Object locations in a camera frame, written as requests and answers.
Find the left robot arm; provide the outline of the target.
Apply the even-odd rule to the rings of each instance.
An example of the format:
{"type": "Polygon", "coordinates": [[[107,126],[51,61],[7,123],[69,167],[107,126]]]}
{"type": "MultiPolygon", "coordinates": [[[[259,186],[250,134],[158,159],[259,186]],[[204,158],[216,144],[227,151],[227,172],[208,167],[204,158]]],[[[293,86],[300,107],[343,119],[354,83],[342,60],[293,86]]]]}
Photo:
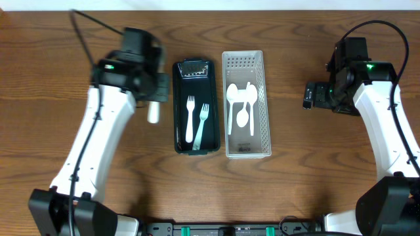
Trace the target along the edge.
{"type": "Polygon", "coordinates": [[[143,235],[142,222],[103,205],[106,181],[121,135],[139,102],[147,120],[159,121],[168,100],[161,42],[142,29],[125,28],[120,50],[93,67],[81,126],[48,190],[33,190],[28,207],[41,235],[143,235]]]}

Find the white spoon bowl down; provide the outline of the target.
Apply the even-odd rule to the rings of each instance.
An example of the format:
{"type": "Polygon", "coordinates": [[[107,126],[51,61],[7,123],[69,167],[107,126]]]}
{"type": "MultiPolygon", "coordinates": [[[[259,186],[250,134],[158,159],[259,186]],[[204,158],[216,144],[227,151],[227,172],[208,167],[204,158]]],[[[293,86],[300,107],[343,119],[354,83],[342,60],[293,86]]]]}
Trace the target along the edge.
{"type": "Polygon", "coordinates": [[[238,100],[240,102],[243,102],[243,107],[241,108],[241,110],[238,112],[238,114],[236,116],[236,122],[237,122],[237,125],[240,128],[243,128],[249,120],[249,115],[248,115],[248,112],[246,110],[246,107],[247,107],[247,102],[248,102],[247,89],[250,86],[250,84],[251,83],[248,82],[245,89],[241,89],[241,90],[238,91],[238,100]]]}

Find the white spoon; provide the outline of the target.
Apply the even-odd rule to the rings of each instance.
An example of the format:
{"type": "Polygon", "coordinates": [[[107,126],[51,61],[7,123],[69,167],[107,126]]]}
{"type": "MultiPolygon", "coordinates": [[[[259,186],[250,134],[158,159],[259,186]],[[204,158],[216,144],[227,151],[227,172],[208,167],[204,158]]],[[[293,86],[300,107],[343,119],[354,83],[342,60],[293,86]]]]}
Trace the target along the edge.
{"type": "Polygon", "coordinates": [[[250,105],[250,112],[249,112],[249,128],[250,128],[250,135],[254,136],[254,109],[253,106],[255,102],[257,101],[258,94],[257,89],[255,85],[252,85],[251,83],[247,84],[247,101],[250,105]]]}
{"type": "Polygon", "coordinates": [[[238,93],[238,88],[234,83],[228,86],[226,90],[226,99],[230,105],[228,114],[228,135],[231,135],[233,123],[233,105],[235,102],[243,103],[243,96],[238,93]]]}

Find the mint green plastic fork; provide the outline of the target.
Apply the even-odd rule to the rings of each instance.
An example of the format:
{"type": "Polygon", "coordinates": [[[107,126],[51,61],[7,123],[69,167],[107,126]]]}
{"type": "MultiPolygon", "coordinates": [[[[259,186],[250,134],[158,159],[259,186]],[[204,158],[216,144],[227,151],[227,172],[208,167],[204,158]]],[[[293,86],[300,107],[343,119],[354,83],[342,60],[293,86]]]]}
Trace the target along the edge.
{"type": "Polygon", "coordinates": [[[199,114],[199,118],[200,118],[200,122],[199,122],[199,127],[198,127],[198,131],[196,133],[196,137],[194,139],[194,143],[193,143],[193,150],[199,150],[200,146],[201,146],[201,139],[203,136],[203,127],[205,124],[205,121],[207,120],[209,115],[209,104],[203,104],[200,114],[199,114]]]}

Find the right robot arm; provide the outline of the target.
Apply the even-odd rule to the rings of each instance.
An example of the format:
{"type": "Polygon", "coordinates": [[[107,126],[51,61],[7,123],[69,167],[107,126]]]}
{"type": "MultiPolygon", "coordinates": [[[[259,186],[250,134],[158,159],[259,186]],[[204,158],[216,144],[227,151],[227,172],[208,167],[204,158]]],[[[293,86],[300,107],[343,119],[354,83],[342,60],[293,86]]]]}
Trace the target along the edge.
{"type": "Polygon", "coordinates": [[[394,113],[412,152],[419,153],[419,146],[401,105],[400,89],[392,88],[397,76],[393,65],[369,58],[365,38],[348,37],[336,43],[326,70],[328,82],[307,83],[303,107],[362,118],[375,157],[377,183],[358,199],[355,209],[325,215],[323,230],[418,235],[419,174],[409,161],[394,113]]]}

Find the white fork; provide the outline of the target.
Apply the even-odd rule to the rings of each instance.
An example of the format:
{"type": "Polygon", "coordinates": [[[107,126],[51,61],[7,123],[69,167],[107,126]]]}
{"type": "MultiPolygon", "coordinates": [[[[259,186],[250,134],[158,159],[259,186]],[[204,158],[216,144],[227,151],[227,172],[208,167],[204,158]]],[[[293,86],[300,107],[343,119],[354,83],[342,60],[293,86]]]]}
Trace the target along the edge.
{"type": "Polygon", "coordinates": [[[186,125],[186,136],[185,140],[187,143],[191,143],[193,140],[193,112],[195,108],[195,97],[189,96],[186,101],[186,108],[188,111],[188,120],[186,125]]]}
{"type": "Polygon", "coordinates": [[[155,101],[150,101],[148,103],[148,115],[147,121],[151,124],[159,123],[160,116],[160,103],[155,101]]]}

